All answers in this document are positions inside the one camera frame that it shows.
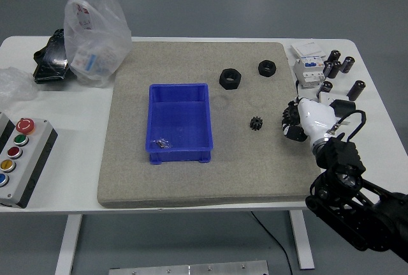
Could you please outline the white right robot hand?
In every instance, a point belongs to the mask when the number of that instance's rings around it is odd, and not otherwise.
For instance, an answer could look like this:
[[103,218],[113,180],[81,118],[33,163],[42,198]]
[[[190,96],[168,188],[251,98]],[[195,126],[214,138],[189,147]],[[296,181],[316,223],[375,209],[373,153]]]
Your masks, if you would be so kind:
[[282,131],[286,138],[297,142],[310,139],[314,154],[334,136],[336,125],[334,109],[307,98],[297,98],[288,103],[282,113]]

